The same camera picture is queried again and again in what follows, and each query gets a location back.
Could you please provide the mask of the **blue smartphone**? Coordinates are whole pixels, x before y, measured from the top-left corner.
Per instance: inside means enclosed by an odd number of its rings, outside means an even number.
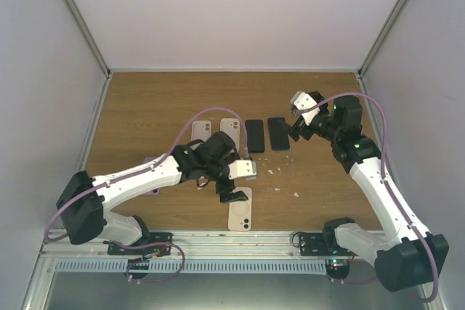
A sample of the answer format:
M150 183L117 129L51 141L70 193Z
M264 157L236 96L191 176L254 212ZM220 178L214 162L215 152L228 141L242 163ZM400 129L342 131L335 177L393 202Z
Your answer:
M278 121L286 122L286 119L283 117L273 117L267 120L271 149L274 151L290 150L288 135L279 128Z

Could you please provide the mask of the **black smartphone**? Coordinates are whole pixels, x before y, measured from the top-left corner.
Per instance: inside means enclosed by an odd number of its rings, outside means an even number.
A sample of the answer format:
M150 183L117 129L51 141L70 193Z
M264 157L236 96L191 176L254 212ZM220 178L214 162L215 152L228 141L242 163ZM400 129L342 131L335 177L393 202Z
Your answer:
M259 119L245 121L247 131L247 145L250 153L264 153L264 123Z

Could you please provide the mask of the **beige phone case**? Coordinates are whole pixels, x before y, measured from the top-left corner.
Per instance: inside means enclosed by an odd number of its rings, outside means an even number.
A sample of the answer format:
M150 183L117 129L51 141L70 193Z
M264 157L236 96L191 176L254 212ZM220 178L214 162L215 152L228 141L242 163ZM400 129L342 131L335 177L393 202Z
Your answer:
M240 122L237 118L222 118L219 130L226 133L235 143L236 150L240 146Z

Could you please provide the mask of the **beige phone with ring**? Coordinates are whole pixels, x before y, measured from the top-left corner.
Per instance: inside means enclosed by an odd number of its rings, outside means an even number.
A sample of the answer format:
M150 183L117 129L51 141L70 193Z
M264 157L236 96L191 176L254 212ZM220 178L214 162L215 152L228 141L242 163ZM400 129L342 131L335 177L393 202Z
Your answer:
M238 187L248 198L229 204L227 228L234 232L249 232L252 222L252 190L250 187Z

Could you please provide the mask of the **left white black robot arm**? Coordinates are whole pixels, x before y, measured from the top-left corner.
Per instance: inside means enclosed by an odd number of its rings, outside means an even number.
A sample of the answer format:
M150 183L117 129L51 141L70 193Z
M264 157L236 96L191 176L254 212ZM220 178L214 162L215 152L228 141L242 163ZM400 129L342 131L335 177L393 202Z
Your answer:
M91 177L80 171L71 177L56 207L71 244L100 238L140 255L150 245L145 223L139 216L115 213L115 207L154 189L201 179L215 183L221 203L246 201L234 181L255 176L255 162L242 159L234 141L218 131L206 141L177 145L169 154L119 173Z

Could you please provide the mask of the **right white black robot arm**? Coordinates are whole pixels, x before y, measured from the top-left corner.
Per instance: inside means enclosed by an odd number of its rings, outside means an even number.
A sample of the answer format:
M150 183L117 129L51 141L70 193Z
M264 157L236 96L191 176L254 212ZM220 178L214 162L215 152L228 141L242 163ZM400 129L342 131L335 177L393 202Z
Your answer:
M375 270L377 280L390 292L432 284L432 302L438 295L439 276L449 251L442 234L432 234L397 188L386 164L386 146L362 133L366 94L348 92L324 98L318 91L298 91L291 98L294 125L286 125L294 140L318 136L330 142L334 158L362 190L381 223L384 235L361 228L342 217L324 224L323 250L332 256L343 250L355 254Z

